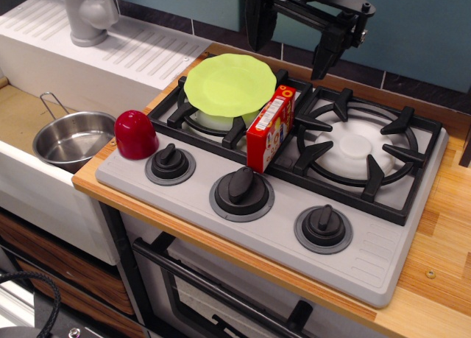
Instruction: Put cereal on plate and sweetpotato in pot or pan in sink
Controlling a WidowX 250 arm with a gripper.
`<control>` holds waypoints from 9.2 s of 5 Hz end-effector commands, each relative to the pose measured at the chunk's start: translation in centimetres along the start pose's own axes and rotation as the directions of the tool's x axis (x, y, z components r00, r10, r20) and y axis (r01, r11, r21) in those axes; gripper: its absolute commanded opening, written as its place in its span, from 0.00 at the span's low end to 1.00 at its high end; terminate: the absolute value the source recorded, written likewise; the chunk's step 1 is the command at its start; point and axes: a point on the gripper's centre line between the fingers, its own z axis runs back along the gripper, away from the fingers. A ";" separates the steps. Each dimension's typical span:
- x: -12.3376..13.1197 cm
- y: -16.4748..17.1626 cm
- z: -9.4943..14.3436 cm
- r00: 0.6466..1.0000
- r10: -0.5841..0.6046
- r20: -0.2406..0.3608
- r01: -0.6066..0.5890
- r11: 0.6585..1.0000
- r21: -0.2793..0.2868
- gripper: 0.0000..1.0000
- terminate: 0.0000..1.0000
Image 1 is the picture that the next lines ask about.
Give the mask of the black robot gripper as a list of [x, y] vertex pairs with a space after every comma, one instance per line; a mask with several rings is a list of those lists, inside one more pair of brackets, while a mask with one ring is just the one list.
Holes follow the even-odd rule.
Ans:
[[365, 41], [375, 7], [367, 0], [245, 0], [244, 13], [248, 43], [255, 52], [272, 39], [279, 13], [321, 32], [311, 79], [323, 80], [346, 49]]

